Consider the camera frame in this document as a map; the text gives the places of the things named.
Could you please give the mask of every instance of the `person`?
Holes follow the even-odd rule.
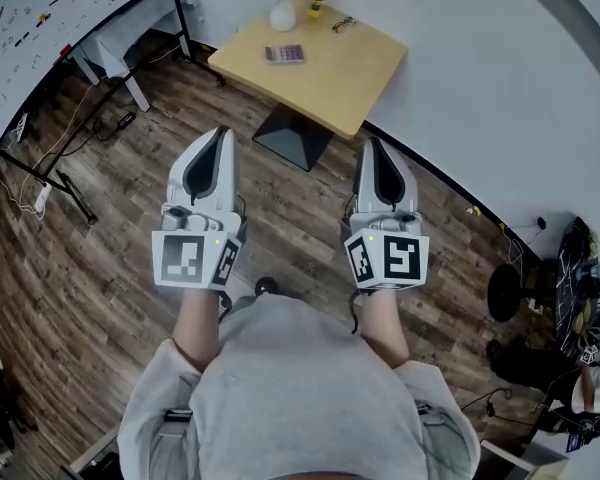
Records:
[[[476,433],[395,292],[364,298],[358,336],[277,288],[219,325],[217,293],[187,289],[126,408],[126,480],[472,478]]]
[[[538,388],[575,414],[600,414],[600,366],[576,364],[559,350],[528,348],[522,336],[507,347],[492,340],[487,357],[501,379]]]

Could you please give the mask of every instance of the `wooden floor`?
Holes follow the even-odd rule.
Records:
[[[150,111],[112,140],[92,139],[58,164],[98,215],[95,226],[58,191],[39,222],[9,202],[0,186],[0,355],[40,428],[19,436],[15,451],[19,470],[32,479],[53,478],[60,464],[119,421],[144,365],[169,335],[178,291],[153,285],[150,232],[159,225],[171,164],[191,141],[220,124],[237,134],[240,192],[250,218],[232,290],[273,275],[288,292],[350,325],[347,298],[354,287],[338,220],[365,133],[333,140],[316,168],[305,173],[250,140],[274,105],[268,98],[236,83],[218,89],[209,75],[169,58],[137,80]],[[77,76],[65,80],[61,109],[45,105],[35,121],[38,137],[11,152],[34,164],[61,136],[87,88]],[[104,91],[93,89],[78,116]],[[122,90],[101,113],[105,128],[129,110],[135,109]],[[463,404],[506,385],[484,357],[491,338],[544,324],[531,322],[529,312],[505,325],[490,319],[486,287],[506,256],[505,238],[493,223],[467,214],[469,203],[444,183],[409,164],[431,250],[427,284],[400,292],[402,324],[415,357],[438,365]],[[0,171],[17,198],[24,175],[2,161]],[[39,190],[28,180],[23,202],[33,204]],[[517,388],[509,402],[500,396],[493,399],[499,415],[535,420],[538,392]],[[498,442],[518,439],[530,428],[487,418],[483,404],[468,414],[481,436]]]

